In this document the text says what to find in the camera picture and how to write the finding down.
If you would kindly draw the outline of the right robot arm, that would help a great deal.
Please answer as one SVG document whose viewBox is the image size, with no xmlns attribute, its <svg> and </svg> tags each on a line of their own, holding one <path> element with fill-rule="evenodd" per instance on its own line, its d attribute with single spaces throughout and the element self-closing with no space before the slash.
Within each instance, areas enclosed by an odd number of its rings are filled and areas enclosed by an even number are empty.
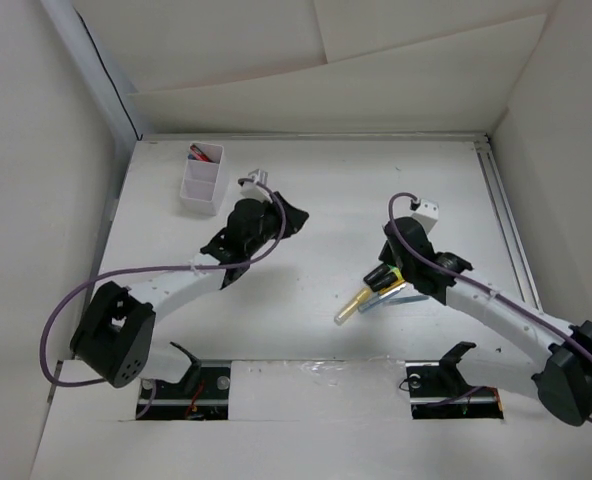
<svg viewBox="0 0 592 480">
<path fill-rule="evenodd" d="M 383 232 L 384 255 L 419 293 L 479 321 L 528 358 L 518 366 L 466 362 L 476 345 L 459 342 L 439 360 L 438 381 L 447 403 L 493 387 L 539 400 L 568 425 L 592 419 L 592 322 L 574 325 L 506 296 L 465 259 L 435 251 L 412 217 L 389 221 Z"/>
</svg>

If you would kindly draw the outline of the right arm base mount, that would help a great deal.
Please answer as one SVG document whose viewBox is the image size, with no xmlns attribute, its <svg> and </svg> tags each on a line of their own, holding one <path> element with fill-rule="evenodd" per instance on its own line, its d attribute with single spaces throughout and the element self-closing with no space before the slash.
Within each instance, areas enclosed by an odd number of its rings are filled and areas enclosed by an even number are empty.
<svg viewBox="0 0 592 480">
<path fill-rule="evenodd" d="M 503 420 L 498 390 L 469 385 L 457 370 L 462 357 L 476 347 L 460 342 L 439 360 L 405 363 L 398 390 L 409 396 L 414 420 Z"/>
</svg>

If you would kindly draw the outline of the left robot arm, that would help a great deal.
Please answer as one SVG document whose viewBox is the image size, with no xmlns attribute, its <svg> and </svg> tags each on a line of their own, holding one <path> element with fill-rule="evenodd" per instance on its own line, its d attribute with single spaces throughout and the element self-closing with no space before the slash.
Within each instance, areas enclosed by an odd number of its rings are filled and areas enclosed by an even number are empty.
<svg viewBox="0 0 592 480">
<path fill-rule="evenodd" d="M 71 350 L 115 388 L 143 379 L 163 381 L 177 396 L 192 394 L 201 361 L 175 342 L 153 344 L 156 324 L 236 282 L 259 250 L 298 233 L 308 218 L 279 193 L 270 200 L 238 201 L 226 225 L 187 268 L 131 286 L 114 281 L 100 286 L 73 334 Z"/>
</svg>

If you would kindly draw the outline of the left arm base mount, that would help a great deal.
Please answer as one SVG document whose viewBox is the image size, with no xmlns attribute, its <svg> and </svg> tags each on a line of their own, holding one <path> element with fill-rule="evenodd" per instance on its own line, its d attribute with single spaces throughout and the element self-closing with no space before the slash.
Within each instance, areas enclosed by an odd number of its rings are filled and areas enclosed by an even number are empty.
<svg viewBox="0 0 592 480">
<path fill-rule="evenodd" d="M 170 342 L 150 354 L 141 380 L 135 418 L 139 421 L 220 421 L 229 413 L 232 363 L 202 361 Z"/>
</svg>

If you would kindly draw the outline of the red gel pen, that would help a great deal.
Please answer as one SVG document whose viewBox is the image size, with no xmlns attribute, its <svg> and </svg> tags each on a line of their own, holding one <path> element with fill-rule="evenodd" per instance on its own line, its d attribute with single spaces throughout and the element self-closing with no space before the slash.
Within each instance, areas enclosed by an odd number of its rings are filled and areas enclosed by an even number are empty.
<svg viewBox="0 0 592 480">
<path fill-rule="evenodd" d="M 189 155 L 192 154 L 192 155 L 196 156 L 196 154 L 200 154 L 200 153 L 204 153 L 204 152 L 197 145 L 191 144 L 189 146 Z"/>
</svg>

